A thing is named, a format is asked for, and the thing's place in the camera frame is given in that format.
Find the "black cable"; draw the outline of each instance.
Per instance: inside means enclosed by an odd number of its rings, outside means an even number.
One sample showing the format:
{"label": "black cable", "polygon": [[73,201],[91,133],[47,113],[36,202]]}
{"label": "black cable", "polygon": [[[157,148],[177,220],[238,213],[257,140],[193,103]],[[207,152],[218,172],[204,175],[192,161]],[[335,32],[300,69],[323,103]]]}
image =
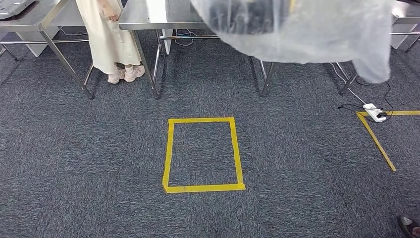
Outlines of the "black cable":
{"label": "black cable", "polygon": [[[363,84],[363,83],[360,83],[358,80],[357,80],[357,78],[355,79],[355,81],[356,81],[356,83],[357,84],[359,84],[359,85],[361,85],[361,86],[372,86],[373,84]],[[417,96],[416,98],[414,98],[414,99],[411,99],[411,100],[409,100],[408,102],[406,102],[406,103],[403,103],[403,104],[401,104],[401,105],[398,105],[397,107],[401,107],[401,106],[405,106],[405,105],[407,105],[407,104],[409,104],[409,103],[412,103],[413,101],[415,101],[415,100],[417,100],[417,99],[419,99],[420,98],[420,96]]]}
{"label": "black cable", "polygon": [[384,99],[392,109],[391,115],[386,120],[386,121],[389,121],[391,119],[392,115],[394,114],[394,107],[389,103],[388,99],[386,98],[388,96],[389,92],[391,92],[391,85],[389,85],[388,82],[386,82],[386,84],[388,85],[389,90],[388,90],[388,92],[386,92]]}
{"label": "black cable", "polygon": [[[360,84],[360,85],[370,86],[370,84],[361,84],[361,83],[359,83],[357,80],[356,80],[356,82],[357,82],[358,84]],[[388,103],[388,105],[391,107],[392,112],[391,112],[391,114],[389,115],[388,119],[386,119],[385,121],[383,121],[383,122],[381,122],[381,123],[384,123],[384,122],[389,121],[389,120],[391,119],[392,115],[394,114],[394,106],[392,106],[392,105],[389,103],[388,99],[386,98],[386,97],[388,96],[388,94],[391,92],[391,89],[392,89],[392,88],[391,88],[391,85],[389,85],[389,83],[388,83],[388,82],[386,82],[386,84],[388,85],[388,88],[389,88],[389,89],[388,89],[388,92],[386,92],[386,94],[385,94],[385,96],[384,96],[384,99],[385,99],[385,101]],[[347,108],[347,107],[345,107],[345,105],[365,109],[364,107],[361,107],[361,106],[358,106],[358,105],[354,105],[354,104],[348,104],[348,103],[345,103],[345,104],[341,105],[340,107],[338,107],[338,109],[344,108],[344,109],[347,109],[347,110],[349,110],[349,111],[356,112],[357,114],[359,114],[359,115],[361,115],[361,116],[362,116],[362,114],[360,114],[360,112],[358,112],[358,111],[356,111],[356,110],[353,110],[353,109],[350,109],[350,108]],[[370,121],[370,122],[373,122],[373,123],[378,123],[378,122],[373,121],[373,120],[370,120],[370,119],[367,119],[367,120],[368,120],[368,121]]]}
{"label": "black cable", "polygon": [[372,86],[372,84],[364,84],[364,83],[360,83],[360,82],[357,80],[357,77],[355,78],[355,81],[356,81],[356,83],[357,83],[357,84],[359,84],[359,85],[361,85],[361,86]]}

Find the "white sneaker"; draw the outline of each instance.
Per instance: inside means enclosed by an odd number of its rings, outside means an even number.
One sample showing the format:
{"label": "white sneaker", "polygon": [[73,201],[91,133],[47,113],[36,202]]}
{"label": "white sneaker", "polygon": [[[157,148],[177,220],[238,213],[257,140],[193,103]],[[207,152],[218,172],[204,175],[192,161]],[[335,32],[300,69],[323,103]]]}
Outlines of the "white sneaker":
{"label": "white sneaker", "polygon": [[117,84],[125,78],[125,70],[118,69],[118,73],[108,74],[108,83]]}
{"label": "white sneaker", "polygon": [[140,78],[145,73],[144,66],[132,66],[130,68],[125,68],[125,78],[126,82],[133,82],[136,78]]}

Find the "person's hand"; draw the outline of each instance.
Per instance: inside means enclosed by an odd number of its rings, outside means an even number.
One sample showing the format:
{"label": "person's hand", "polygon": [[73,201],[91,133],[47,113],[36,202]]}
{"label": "person's hand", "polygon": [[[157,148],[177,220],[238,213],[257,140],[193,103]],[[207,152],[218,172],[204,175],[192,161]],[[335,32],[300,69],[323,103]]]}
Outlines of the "person's hand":
{"label": "person's hand", "polygon": [[111,7],[104,7],[104,14],[111,21],[118,21],[119,16]]}

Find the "yellow tape rectangle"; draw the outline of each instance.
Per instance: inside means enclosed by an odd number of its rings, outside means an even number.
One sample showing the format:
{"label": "yellow tape rectangle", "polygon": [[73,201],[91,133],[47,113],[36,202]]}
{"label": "yellow tape rectangle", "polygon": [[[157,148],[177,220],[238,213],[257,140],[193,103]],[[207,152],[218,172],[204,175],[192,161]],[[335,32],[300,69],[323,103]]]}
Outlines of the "yellow tape rectangle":
{"label": "yellow tape rectangle", "polygon": [[[420,111],[395,111],[395,112],[386,112],[386,113],[392,116],[420,116]],[[357,112],[356,114],[357,114],[357,117],[362,122],[362,124],[365,126],[366,130],[369,132],[375,144],[378,146],[378,149],[381,151],[382,155],[384,156],[386,162],[388,163],[388,166],[391,168],[393,172],[397,171],[391,159],[389,158],[388,154],[385,152],[378,138],[376,137],[373,130],[371,129],[371,127],[369,126],[368,122],[365,119],[365,117],[369,116],[369,114],[367,112]]]}
{"label": "yellow tape rectangle", "polygon": [[[191,186],[169,186],[169,174],[172,161],[172,147],[175,123],[206,123],[206,122],[228,122],[230,126],[230,135],[233,146],[233,158],[235,161],[235,173],[237,183],[218,184],[218,185],[191,185]],[[167,193],[184,192],[213,192],[213,191],[235,191],[245,190],[242,177],[241,159],[239,156],[238,138],[236,135],[236,125],[234,118],[186,118],[169,119],[168,141],[166,146],[165,169],[163,171],[162,185]]]}

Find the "table top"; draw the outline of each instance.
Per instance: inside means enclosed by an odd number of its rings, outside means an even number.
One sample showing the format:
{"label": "table top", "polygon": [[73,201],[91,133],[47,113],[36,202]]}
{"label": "table top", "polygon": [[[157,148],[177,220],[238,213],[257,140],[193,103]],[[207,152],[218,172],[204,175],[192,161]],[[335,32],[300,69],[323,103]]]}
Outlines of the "table top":
{"label": "table top", "polygon": [[128,0],[118,22],[123,30],[207,27],[190,0]]}
{"label": "table top", "polygon": [[399,0],[392,9],[396,20],[394,24],[420,23],[420,3],[413,0]]}
{"label": "table top", "polygon": [[40,31],[47,28],[68,0],[37,0],[12,20],[0,20],[0,32]]}

